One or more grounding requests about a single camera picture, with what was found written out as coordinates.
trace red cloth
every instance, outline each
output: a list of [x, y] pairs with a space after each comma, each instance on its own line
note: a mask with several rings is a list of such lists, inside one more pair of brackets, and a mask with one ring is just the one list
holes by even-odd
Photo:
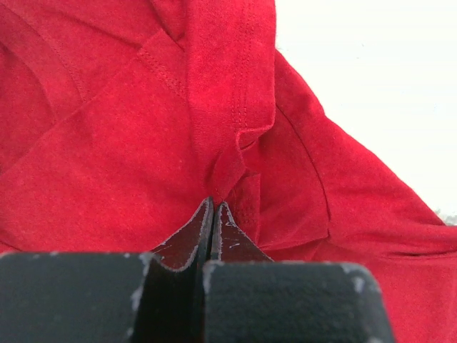
[[0, 251], [149, 250], [211, 195], [275, 259], [367, 266], [400, 343], [457, 342], [456, 229], [325, 117], [273, 0], [0, 4]]

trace red shirt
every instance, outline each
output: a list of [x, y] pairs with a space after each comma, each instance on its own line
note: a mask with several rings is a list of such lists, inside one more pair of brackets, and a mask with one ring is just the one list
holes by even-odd
[[273, 0], [1, 0], [0, 251], [150, 250], [211, 195], [274, 259], [368, 267], [398, 342], [457, 342], [456, 229], [274, 39]]

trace white surface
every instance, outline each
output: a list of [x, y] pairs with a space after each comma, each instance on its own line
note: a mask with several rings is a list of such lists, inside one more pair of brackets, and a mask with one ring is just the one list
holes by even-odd
[[276, 0], [278, 50], [327, 116], [457, 215], [457, 1]]

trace red garment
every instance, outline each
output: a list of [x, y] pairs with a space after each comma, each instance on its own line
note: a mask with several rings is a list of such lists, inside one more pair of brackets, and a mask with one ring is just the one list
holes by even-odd
[[273, 0], [0, 4], [0, 251], [150, 250], [211, 195], [274, 259], [367, 266], [398, 342], [457, 342], [456, 229], [325, 117]]

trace red fabric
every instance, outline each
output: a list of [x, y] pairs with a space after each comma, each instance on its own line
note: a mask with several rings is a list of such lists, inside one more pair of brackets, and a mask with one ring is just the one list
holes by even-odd
[[1, 0], [0, 251], [149, 250], [211, 195], [275, 259], [367, 266], [400, 343], [457, 342], [456, 229], [274, 39], [273, 0]]

